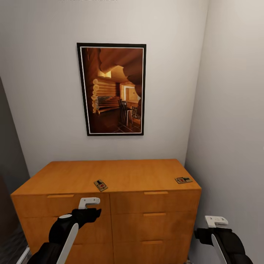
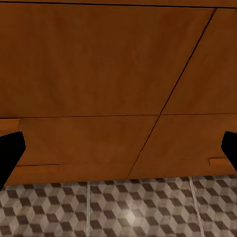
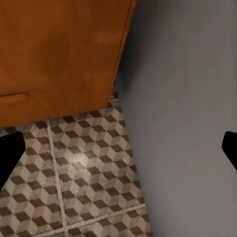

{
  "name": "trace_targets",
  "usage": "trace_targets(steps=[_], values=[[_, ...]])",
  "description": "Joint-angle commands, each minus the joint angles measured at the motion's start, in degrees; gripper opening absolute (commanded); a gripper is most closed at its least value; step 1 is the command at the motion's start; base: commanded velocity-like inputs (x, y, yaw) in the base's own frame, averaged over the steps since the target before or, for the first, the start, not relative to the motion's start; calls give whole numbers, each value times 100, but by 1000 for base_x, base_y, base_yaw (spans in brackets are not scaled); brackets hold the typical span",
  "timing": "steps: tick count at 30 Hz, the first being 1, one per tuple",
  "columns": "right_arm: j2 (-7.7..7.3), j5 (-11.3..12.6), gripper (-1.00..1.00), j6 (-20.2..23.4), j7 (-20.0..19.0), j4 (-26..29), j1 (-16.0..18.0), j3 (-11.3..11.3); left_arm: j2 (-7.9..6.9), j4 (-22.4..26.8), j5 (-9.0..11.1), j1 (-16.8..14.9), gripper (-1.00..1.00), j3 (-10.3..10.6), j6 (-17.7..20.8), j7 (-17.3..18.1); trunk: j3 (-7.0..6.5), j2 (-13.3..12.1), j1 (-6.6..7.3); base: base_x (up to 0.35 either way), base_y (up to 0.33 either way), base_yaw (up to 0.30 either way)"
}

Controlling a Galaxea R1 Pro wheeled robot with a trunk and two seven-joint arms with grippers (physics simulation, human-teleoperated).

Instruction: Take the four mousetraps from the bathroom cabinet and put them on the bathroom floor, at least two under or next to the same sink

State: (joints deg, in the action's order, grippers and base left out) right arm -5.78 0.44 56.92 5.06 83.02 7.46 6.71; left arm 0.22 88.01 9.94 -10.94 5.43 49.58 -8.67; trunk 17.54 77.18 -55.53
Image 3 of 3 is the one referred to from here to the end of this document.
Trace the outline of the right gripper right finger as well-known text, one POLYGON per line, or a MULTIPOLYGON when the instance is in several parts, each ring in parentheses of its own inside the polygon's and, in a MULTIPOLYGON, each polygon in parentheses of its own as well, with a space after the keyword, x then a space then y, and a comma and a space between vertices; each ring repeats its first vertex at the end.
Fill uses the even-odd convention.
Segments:
POLYGON ((237 133, 225 132, 222 150, 237 170, 237 133))

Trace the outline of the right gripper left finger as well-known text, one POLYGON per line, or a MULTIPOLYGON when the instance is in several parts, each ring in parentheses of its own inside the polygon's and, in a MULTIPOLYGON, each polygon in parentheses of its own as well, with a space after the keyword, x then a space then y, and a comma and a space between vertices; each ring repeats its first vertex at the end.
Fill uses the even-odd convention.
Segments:
POLYGON ((0 190, 26 150, 21 131, 0 137, 0 190))

